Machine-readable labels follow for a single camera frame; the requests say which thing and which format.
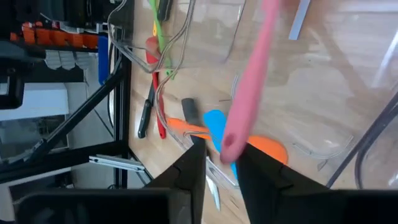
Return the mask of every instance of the orange spatula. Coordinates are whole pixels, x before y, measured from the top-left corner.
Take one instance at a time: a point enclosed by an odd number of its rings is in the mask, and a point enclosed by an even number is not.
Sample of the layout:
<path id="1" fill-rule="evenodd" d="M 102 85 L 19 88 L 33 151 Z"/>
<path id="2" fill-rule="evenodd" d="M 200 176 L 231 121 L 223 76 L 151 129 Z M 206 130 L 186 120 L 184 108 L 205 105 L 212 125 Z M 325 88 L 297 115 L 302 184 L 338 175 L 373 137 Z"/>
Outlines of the orange spatula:
<path id="1" fill-rule="evenodd" d="M 167 124 L 178 133 L 183 134 L 185 132 L 203 132 L 209 133 L 209 129 L 204 127 L 195 126 L 188 124 L 185 121 L 178 118 L 167 118 Z M 199 138 L 211 140 L 211 136 L 208 134 L 193 134 Z M 283 144 L 279 141 L 269 139 L 264 136 L 249 136 L 248 143 L 252 146 L 258 148 L 262 152 L 266 153 L 268 156 L 278 160 L 283 164 L 287 164 L 287 152 Z"/>

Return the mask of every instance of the wooden table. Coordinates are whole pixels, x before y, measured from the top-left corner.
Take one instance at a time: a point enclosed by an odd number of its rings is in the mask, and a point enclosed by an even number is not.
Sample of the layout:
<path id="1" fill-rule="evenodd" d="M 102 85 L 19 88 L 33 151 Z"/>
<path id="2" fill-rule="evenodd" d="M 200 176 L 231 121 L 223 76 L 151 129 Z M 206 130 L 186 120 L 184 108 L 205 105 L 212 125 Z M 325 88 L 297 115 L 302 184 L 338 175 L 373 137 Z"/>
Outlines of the wooden table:
<path id="1" fill-rule="evenodd" d="M 299 39 L 292 41 L 288 35 L 298 3 L 282 1 L 268 79 L 253 133 L 282 142 L 289 153 L 290 167 L 325 184 L 396 92 L 398 63 L 391 55 L 395 54 L 392 40 L 398 28 L 398 3 L 313 1 Z M 258 2 L 247 1 L 228 61 L 223 65 L 181 69 L 175 80 L 168 82 L 163 94 L 167 116 L 183 119 L 181 99 L 186 97 L 197 99 L 201 112 L 228 112 L 232 82 L 244 70 L 261 18 Z M 151 26 L 148 22 L 134 25 L 138 39 L 142 38 L 140 26 Z M 197 32 L 205 31 L 195 30 L 191 35 Z M 183 151 L 170 135 L 160 139 L 154 112 L 147 137 L 137 137 L 150 82 L 151 76 L 133 65 L 129 143 L 148 171 L 157 177 Z M 343 152 L 319 168 L 325 160 L 307 155 L 302 152 L 303 147 L 318 154 Z M 372 186 L 378 188 L 387 185 L 377 177 L 373 182 Z M 355 188 L 353 162 L 333 187 Z M 220 196 L 219 213 L 206 188 L 205 223 L 249 223 L 239 193 L 220 189 Z"/>

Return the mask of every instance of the metal bracket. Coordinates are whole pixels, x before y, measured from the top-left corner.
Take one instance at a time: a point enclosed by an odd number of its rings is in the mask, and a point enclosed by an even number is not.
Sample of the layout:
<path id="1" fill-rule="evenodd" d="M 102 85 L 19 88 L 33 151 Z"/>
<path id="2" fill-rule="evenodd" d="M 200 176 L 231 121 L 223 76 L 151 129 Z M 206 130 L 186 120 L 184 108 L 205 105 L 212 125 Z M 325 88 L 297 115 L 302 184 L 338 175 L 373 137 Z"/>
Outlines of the metal bracket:
<path id="1" fill-rule="evenodd" d="M 129 159 L 122 159 L 114 156 L 105 156 L 105 155 L 89 156 L 88 160 L 90 163 L 104 165 L 113 168 L 131 170 L 134 172 L 145 171 L 145 167 L 140 162 L 131 161 Z"/>

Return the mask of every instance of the pink spatula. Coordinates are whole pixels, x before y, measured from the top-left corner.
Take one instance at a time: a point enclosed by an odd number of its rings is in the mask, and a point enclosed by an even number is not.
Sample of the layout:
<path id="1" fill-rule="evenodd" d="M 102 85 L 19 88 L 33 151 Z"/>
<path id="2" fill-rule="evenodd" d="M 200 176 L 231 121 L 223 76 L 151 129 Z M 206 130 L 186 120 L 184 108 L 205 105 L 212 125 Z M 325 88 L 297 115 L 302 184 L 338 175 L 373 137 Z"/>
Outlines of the pink spatula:
<path id="1" fill-rule="evenodd" d="M 242 154 L 257 118 L 279 0 L 263 0 L 262 9 L 266 18 L 228 114 L 220 154 L 224 163 L 234 162 Z"/>

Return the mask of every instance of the white wall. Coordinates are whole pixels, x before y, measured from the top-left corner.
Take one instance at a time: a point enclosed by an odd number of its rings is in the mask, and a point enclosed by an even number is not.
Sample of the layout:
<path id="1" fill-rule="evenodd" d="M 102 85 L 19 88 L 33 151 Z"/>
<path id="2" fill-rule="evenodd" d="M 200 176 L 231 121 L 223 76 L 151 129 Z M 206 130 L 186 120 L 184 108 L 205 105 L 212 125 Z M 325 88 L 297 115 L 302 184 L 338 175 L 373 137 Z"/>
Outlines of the white wall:
<path id="1" fill-rule="evenodd" d="M 4 94 L 7 84 L 0 84 Z M 26 83 L 22 106 L 0 110 L 0 121 L 68 114 L 68 93 L 63 83 Z"/>

